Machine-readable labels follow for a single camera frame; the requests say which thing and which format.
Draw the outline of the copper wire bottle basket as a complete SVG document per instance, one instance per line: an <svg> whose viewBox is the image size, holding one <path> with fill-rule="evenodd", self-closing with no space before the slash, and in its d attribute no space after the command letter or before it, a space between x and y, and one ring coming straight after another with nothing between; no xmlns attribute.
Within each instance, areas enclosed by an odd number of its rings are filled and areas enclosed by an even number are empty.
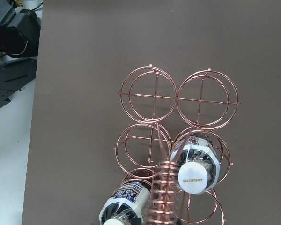
<svg viewBox="0 0 281 225"><path fill-rule="evenodd" d="M148 182L151 196L142 225L224 224L225 213L214 188L227 177L232 162L216 131L237 112L239 94L233 81L207 69L176 85L168 73L149 65L132 71L119 95L134 123L115 144L117 163L126 174L116 189L128 180ZM217 184L198 195L181 190L177 179L179 154L195 133L209 136L220 163Z"/></svg>

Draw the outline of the tea bottle middle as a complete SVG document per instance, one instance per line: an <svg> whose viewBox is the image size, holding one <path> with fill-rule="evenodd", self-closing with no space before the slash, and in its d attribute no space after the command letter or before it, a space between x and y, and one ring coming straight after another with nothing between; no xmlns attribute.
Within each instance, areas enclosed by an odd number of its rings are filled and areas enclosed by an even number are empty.
<svg viewBox="0 0 281 225"><path fill-rule="evenodd" d="M208 135L190 135L178 160L179 188L190 194L202 194L213 188L219 178L220 163Z"/></svg>

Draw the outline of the tea bottle right edge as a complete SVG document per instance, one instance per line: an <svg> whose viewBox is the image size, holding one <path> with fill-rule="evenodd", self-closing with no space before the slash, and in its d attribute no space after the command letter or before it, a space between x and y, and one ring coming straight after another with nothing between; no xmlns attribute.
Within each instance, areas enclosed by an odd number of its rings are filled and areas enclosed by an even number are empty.
<svg viewBox="0 0 281 225"><path fill-rule="evenodd" d="M150 185L144 180L122 183L106 201L99 214L102 225L141 225L143 210L148 203Z"/></svg>

